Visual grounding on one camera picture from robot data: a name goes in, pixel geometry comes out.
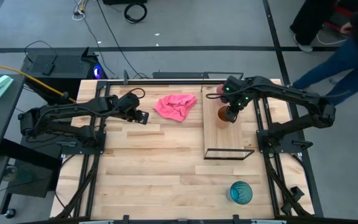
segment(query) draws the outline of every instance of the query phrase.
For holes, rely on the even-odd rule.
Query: jeans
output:
[[[352,39],[347,40],[326,62],[313,68],[293,83],[293,87],[302,90],[349,69],[353,71],[327,94],[327,96],[341,95],[329,99],[333,105],[338,105],[358,92],[358,49]]]

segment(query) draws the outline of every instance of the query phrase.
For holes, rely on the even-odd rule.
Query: yellow cable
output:
[[[40,80],[38,80],[38,79],[36,79],[36,78],[34,78],[34,77],[32,77],[32,76],[30,76],[30,75],[28,75],[28,74],[22,72],[22,71],[16,70],[16,69],[14,69],[14,68],[5,67],[5,66],[2,66],[2,65],[0,65],[0,68],[6,69],[6,70],[10,70],[10,71],[13,71],[13,72],[17,72],[17,73],[19,73],[19,74],[21,74],[21,75],[24,75],[26,78],[28,78],[28,79],[30,79],[30,80],[32,80],[32,81],[38,83],[39,85],[42,85],[43,87],[47,88],[48,90],[50,90],[50,91],[52,91],[52,92],[55,92],[55,93],[59,94],[60,96],[63,96],[63,93],[62,93],[62,92],[60,92],[60,91],[58,91],[58,90],[56,90],[56,89],[54,89],[54,88],[48,86],[47,84],[41,82]]]
[[[80,7],[80,10],[81,10],[81,11],[84,11],[84,10],[85,10],[84,3],[85,3],[85,0],[82,0],[82,4],[81,4],[81,7]]]

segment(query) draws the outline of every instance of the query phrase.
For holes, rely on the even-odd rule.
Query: pink cloth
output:
[[[182,122],[197,99],[192,94],[168,95],[159,99],[154,109],[163,117]]]

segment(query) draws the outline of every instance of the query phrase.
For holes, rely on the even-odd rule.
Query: shoe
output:
[[[311,53],[311,52],[313,52],[313,47],[312,47],[312,46],[299,44],[298,41],[296,40],[295,35],[293,36],[293,40],[295,41],[295,43],[298,44],[298,47],[299,47],[304,53]]]
[[[296,34],[295,31],[291,29],[291,27],[289,28],[289,30],[292,34]]]

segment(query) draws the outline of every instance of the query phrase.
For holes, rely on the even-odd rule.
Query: wooden table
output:
[[[96,82],[83,80],[78,102],[94,98]],[[93,202],[92,219],[232,219],[273,218],[264,159],[258,152],[257,123],[253,103],[239,113],[244,147],[255,153],[243,161],[204,160],[203,110],[200,85],[134,85],[111,87],[122,96],[141,87],[146,91],[138,109],[150,113],[147,125],[108,118],[106,150],[100,158]],[[162,118],[153,109],[157,100],[168,94],[194,94],[198,101],[184,122]],[[268,99],[273,122],[290,119],[284,101]],[[72,125],[89,125],[90,117],[73,119]],[[313,213],[302,166],[288,154],[280,155],[287,187],[298,186],[304,193],[300,203]],[[68,161],[60,173],[57,194],[68,203],[78,188],[83,156]],[[237,180],[247,182],[253,191],[247,205],[229,202],[226,190]],[[282,205],[278,187],[279,206]],[[87,194],[84,194],[82,214]],[[51,217],[62,206],[54,201]]]

